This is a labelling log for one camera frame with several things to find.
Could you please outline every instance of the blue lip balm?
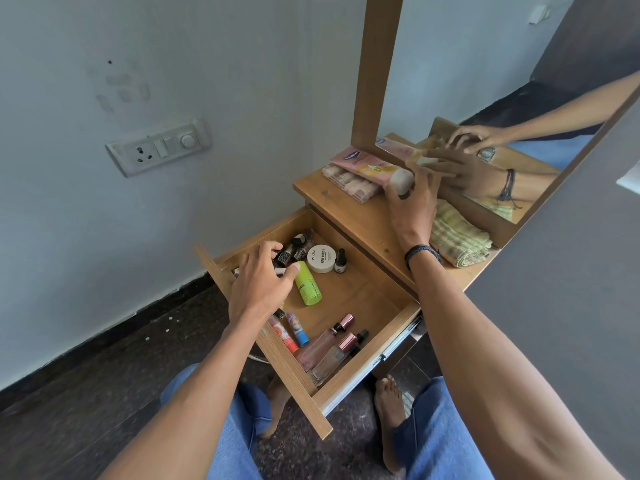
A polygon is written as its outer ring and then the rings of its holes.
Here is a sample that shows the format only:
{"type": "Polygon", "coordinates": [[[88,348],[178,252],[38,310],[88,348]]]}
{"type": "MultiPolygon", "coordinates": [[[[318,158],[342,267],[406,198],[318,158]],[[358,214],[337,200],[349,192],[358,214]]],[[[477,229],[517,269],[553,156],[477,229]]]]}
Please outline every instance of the blue lip balm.
{"type": "Polygon", "coordinates": [[[296,335],[296,340],[300,344],[300,347],[304,347],[309,343],[309,337],[302,329],[302,325],[300,325],[300,320],[293,313],[287,312],[287,321],[293,330],[293,333],[296,335]]]}

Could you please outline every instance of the mirror frame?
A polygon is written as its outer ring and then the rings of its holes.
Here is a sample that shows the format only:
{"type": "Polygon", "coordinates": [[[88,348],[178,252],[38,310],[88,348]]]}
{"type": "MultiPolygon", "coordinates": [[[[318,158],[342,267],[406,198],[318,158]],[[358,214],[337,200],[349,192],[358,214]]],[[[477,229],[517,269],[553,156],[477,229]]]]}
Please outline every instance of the mirror frame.
{"type": "MultiPolygon", "coordinates": [[[[404,166],[404,163],[391,153],[377,147],[376,140],[403,1],[367,0],[358,70],[358,87],[351,129],[351,144],[353,146],[400,166],[404,166]]],[[[440,186],[438,196],[450,202],[471,224],[489,232],[494,246],[503,248],[547,201],[549,196],[587,158],[592,149],[617,124],[638,98],[640,98],[640,87],[603,124],[591,141],[578,153],[567,168],[558,174],[553,183],[517,223],[512,223],[494,214],[491,210],[485,209],[482,205],[446,185],[440,186]]]]}

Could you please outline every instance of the white paper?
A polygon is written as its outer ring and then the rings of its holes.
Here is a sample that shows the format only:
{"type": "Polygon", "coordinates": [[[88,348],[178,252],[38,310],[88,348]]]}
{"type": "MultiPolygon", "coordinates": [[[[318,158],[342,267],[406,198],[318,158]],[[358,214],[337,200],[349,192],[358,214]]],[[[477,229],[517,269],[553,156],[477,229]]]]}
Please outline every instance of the white paper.
{"type": "Polygon", "coordinates": [[[621,187],[640,195],[640,160],[638,160],[638,163],[636,163],[624,177],[618,179],[616,183],[621,187]]]}

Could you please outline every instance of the bare foot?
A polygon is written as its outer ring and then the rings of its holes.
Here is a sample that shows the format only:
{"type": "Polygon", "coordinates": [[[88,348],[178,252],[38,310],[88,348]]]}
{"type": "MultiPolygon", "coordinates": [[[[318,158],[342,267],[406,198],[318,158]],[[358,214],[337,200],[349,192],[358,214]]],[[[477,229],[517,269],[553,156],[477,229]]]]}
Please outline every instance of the bare foot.
{"type": "Polygon", "coordinates": [[[382,427],[382,460],[387,469],[398,475],[403,468],[398,465],[394,453],[394,429],[406,419],[402,392],[396,386],[396,381],[391,376],[380,379],[376,383],[376,395],[374,398],[380,425],[382,427]]]}
{"type": "Polygon", "coordinates": [[[284,405],[291,397],[291,393],[276,375],[269,384],[269,387],[267,387],[267,397],[271,403],[271,424],[262,432],[260,435],[261,438],[268,438],[276,432],[282,412],[284,411],[284,405]]]}

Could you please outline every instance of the bracelet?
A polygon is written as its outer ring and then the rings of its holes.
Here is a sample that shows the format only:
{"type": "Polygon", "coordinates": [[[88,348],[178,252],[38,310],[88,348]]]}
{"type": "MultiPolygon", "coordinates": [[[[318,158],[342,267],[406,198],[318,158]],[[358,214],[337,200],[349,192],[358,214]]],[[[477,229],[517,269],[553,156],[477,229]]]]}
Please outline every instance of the bracelet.
{"type": "Polygon", "coordinates": [[[438,260],[438,262],[442,264],[442,257],[440,256],[440,253],[437,250],[433,249],[431,246],[427,246],[426,244],[418,244],[417,246],[414,246],[411,249],[409,249],[404,255],[404,263],[406,264],[406,268],[409,271],[411,271],[411,267],[409,266],[409,261],[411,260],[412,257],[414,257],[416,254],[418,254],[421,251],[430,252],[431,254],[436,256],[436,259],[438,260]]]}
{"type": "Polygon", "coordinates": [[[504,188],[502,189],[502,192],[500,192],[500,195],[498,195],[498,200],[503,202],[507,200],[513,201],[513,198],[511,197],[511,192],[513,192],[513,185],[515,181],[516,181],[516,170],[514,170],[513,168],[509,168],[507,170],[507,181],[504,184],[504,188]]]}

